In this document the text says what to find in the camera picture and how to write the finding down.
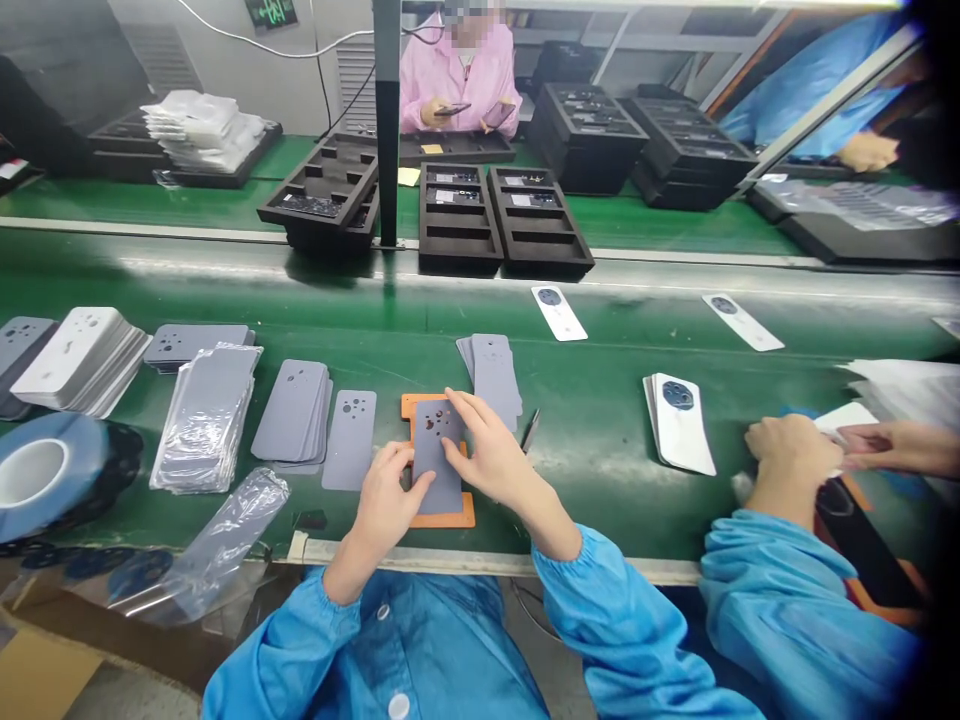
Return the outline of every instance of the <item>stack of white foam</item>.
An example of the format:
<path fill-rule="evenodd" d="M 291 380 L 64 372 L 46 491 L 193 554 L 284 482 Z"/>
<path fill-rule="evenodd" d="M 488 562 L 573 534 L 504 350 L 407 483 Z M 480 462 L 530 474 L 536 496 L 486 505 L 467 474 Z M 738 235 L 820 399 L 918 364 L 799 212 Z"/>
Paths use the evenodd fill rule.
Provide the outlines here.
<path fill-rule="evenodd" d="M 234 173 L 266 130 L 263 118 L 240 112 L 237 101 L 196 90 L 173 90 L 144 105 L 150 137 L 184 170 Z"/>

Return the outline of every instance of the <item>metal pole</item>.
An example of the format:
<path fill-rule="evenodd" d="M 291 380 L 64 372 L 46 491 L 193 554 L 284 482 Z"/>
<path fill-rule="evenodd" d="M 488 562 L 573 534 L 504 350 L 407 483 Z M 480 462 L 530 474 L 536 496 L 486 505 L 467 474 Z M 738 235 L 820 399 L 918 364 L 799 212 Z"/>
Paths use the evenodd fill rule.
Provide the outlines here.
<path fill-rule="evenodd" d="M 597 68 L 597 72 L 594 74 L 593 79 L 590 81 L 593 85 L 600 84 L 600 78 L 603 76 L 604 71 L 607 69 L 607 65 L 610 64 L 610 59 L 613 57 L 613 53 L 617 51 L 617 45 L 620 44 L 620 39 L 623 37 L 623 34 L 627 31 L 627 25 L 630 24 L 630 21 L 633 19 L 633 16 L 636 15 L 636 10 L 628 10 L 623 16 L 623 22 L 620 23 L 620 27 L 617 28 L 617 34 L 613 36 L 613 42 L 610 43 L 610 47 L 607 49 L 607 54 L 603 56 L 603 62 L 600 63 L 600 67 Z"/>
<path fill-rule="evenodd" d="M 377 65 L 377 161 L 380 165 L 380 244 L 397 244 L 397 167 L 400 163 L 400 0 L 373 0 Z"/>
<path fill-rule="evenodd" d="M 739 189 L 741 191 L 748 189 L 851 100 L 873 90 L 890 70 L 910 57 L 919 47 L 920 36 L 917 31 L 910 25 L 904 26 L 844 78 L 823 100 L 814 105 L 793 127 L 760 153 L 757 158 L 759 164 L 744 178 L 738 186 Z"/>

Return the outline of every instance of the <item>phone in hand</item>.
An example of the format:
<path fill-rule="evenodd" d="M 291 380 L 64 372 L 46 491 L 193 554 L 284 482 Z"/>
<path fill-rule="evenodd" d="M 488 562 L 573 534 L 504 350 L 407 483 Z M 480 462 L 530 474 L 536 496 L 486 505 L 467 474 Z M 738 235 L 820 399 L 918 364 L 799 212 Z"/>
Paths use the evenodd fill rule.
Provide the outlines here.
<path fill-rule="evenodd" d="M 490 109 L 490 112 L 483 116 L 483 122 L 491 130 L 496 130 L 507 121 L 507 118 L 513 115 L 516 109 L 517 106 L 513 103 L 498 101 L 497 104 Z"/>
<path fill-rule="evenodd" d="M 440 108 L 433 114 L 437 117 L 453 117 L 454 115 L 459 115 L 462 113 L 464 110 L 470 107 L 471 104 L 472 103 L 453 103 L 452 105 L 447 105 L 446 107 Z"/>

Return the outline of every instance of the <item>stacked black trays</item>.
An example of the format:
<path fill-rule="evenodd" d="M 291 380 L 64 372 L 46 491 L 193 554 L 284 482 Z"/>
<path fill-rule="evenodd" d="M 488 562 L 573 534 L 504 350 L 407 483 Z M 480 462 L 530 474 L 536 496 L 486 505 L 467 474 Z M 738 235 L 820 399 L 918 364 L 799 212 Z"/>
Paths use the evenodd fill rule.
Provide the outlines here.
<path fill-rule="evenodd" d="M 494 167 L 487 184 L 510 273 L 579 280 L 596 264 L 549 171 Z"/>
<path fill-rule="evenodd" d="M 715 210 L 757 159 L 691 102 L 637 97 L 624 109 L 650 135 L 630 176 L 654 208 Z"/>
<path fill-rule="evenodd" d="M 377 177 L 377 139 L 335 133 L 310 152 L 257 214 L 283 225 L 287 242 L 297 250 L 366 250 L 380 212 Z"/>
<path fill-rule="evenodd" d="M 617 195 L 647 139 L 595 85 L 544 85 L 527 130 L 563 191 L 578 195 Z"/>
<path fill-rule="evenodd" d="M 431 163 L 420 176 L 420 269 L 492 277 L 503 245 L 479 165 Z"/>
<path fill-rule="evenodd" d="M 539 97 L 546 83 L 589 83 L 598 63 L 596 51 L 578 42 L 547 40 L 530 79 L 530 96 Z"/>
<path fill-rule="evenodd" d="M 160 143 L 150 137 L 140 109 L 91 133 L 87 140 L 100 172 L 114 182 L 153 184 L 157 182 L 154 175 L 156 170 L 185 187 L 239 190 L 246 185 L 253 168 L 281 135 L 283 126 L 279 123 L 267 127 L 260 144 L 247 155 L 236 172 L 229 174 L 181 170 L 163 151 Z"/>

